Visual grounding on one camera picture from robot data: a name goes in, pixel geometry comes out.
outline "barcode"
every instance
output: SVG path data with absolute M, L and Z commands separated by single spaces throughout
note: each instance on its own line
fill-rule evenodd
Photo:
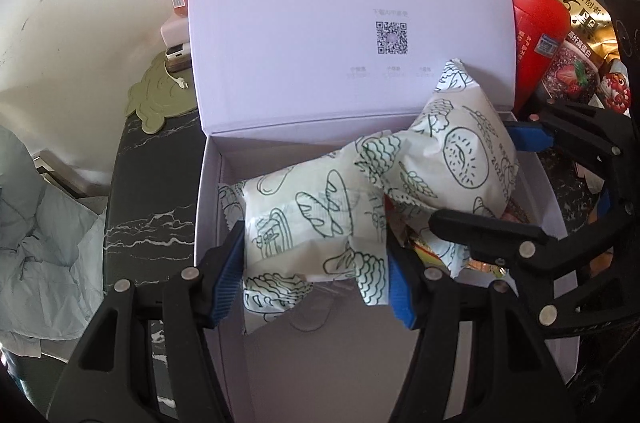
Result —
M 180 8 L 184 6 L 184 0 L 172 0 L 174 3 L 174 8 Z
M 553 58 L 556 54 L 556 51 L 558 51 L 559 46 L 559 42 L 556 42 L 551 37 L 549 37 L 549 35 L 543 33 L 534 51 L 547 58 Z
M 406 23 L 376 22 L 378 53 L 381 55 L 406 55 Z

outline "qr code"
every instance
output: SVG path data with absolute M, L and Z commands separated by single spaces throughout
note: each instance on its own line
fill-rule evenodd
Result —
M 381 55 L 406 55 L 406 23 L 376 22 L 378 53 Z

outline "food wrapper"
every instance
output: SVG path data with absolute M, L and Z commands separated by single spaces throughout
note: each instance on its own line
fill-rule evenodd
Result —
M 382 190 L 353 164 L 361 138 L 322 158 L 220 185 L 229 228 L 245 220 L 245 329 L 302 300 L 312 283 L 355 278 L 367 305 L 388 303 Z
M 456 276 L 466 248 L 437 238 L 429 217 L 453 209 L 499 217 L 515 187 L 516 149 L 460 60 L 447 62 L 408 130 L 362 143 L 356 165 L 393 201 L 406 224 Z

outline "box lid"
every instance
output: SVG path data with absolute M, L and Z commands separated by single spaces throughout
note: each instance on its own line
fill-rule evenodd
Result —
M 417 114 L 450 58 L 513 105 L 511 0 L 190 0 L 190 37 L 207 134 Z

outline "green coaster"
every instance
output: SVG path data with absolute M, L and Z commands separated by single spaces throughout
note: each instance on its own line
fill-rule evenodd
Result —
M 142 130 L 155 134 L 164 119 L 191 111 L 197 107 L 193 85 L 193 70 L 185 69 L 170 75 L 164 67 L 164 51 L 158 53 L 140 82 L 129 88 L 126 116 L 136 111 L 142 120 Z

